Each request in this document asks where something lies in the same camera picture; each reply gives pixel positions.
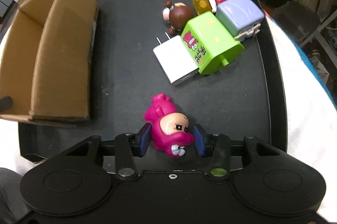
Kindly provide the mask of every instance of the brown cardboard box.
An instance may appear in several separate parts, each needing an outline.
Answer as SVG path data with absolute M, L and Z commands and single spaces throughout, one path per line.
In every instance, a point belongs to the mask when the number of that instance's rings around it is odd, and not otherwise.
M 17 11 L 0 63 L 0 118 L 39 124 L 89 118 L 97 0 L 27 0 Z

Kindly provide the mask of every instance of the blue fabric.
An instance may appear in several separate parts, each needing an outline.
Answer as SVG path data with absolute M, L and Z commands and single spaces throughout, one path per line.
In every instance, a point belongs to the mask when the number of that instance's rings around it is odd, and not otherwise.
M 152 129 L 152 125 L 149 125 L 145 129 L 145 132 L 140 137 L 139 150 L 140 150 L 141 156 L 145 156 L 146 151 L 149 148 L 149 145 L 150 145 L 150 142 L 151 142 L 151 129 Z
M 308 57 L 306 56 L 306 54 L 303 52 L 303 50 L 295 43 L 293 42 L 298 53 L 301 56 L 302 61 L 304 62 L 304 64 L 308 67 L 308 69 L 311 71 L 311 73 L 314 75 L 314 77 L 318 80 L 318 82 L 321 84 L 321 86 L 323 87 L 323 89 L 326 91 L 327 95 L 329 96 L 331 102 L 333 103 L 333 105 L 336 107 L 336 104 L 331 96 L 330 91 L 328 90 L 328 88 L 326 87 L 326 84 L 323 82 L 323 80 L 321 79 L 321 77 L 319 76 L 319 74 L 316 72 L 314 66 L 312 65 L 312 63 L 310 62 L 310 60 L 308 59 Z
M 203 141 L 203 135 L 199 131 L 197 126 L 193 126 L 193 135 L 195 138 L 194 144 L 200 156 L 205 155 L 206 147 L 205 142 Z

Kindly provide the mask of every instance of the brown toy figure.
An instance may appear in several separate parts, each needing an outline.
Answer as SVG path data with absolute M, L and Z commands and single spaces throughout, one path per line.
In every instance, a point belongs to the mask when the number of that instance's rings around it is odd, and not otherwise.
M 173 5 L 171 1 L 167 1 L 164 6 L 163 18 L 171 24 L 171 28 L 167 29 L 168 33 L 171 35 L 174 35 L 176 31 L 182 31 L 186 23 L 194 18 L 192 8 L 186 6 L 182 2 Z

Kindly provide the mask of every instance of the toy eyes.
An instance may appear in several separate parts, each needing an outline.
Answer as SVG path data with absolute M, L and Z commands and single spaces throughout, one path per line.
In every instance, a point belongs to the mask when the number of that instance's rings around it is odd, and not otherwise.
M 183 130 L 183 126 L 182 126 L 182 125 L 178 125 L 178 124 L 176 124 L 176 130 L 178 130 L 178 131 L 182 131 L 182 130 Z M 187 130 L 188 130 L 188 128 L 187 128 L 187 127 L 185 127 L 185 129 L 184 129 L 184 132 L 185 132 L 185 133 L 187 133 Z

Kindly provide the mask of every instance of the tray rim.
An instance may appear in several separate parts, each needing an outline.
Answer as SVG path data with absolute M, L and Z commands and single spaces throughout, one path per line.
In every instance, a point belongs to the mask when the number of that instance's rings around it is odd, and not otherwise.
M 252 1 L 263 11 L 259 0 Z M 273 42 L 266 18 L 264 18 L 261 22 L 260 29 L 261 32 L 259 33 L 257 42 L 262 59 L 263 72 L 265 74 L 265 84 L 267 87 L 266 91 L 269 110 L 270 143 L 276 148 L 286 152 L 288 140 L 288 123 L 284 85 L 275 44 Z M 34 140 L 36 140 L 36 134 L 36 125 L 19 123 L 19 143 L 21 156 L 34 163 L 45 160 L 44 157 L 41 157 L 37 154 L 37 144 L 34 143 Z

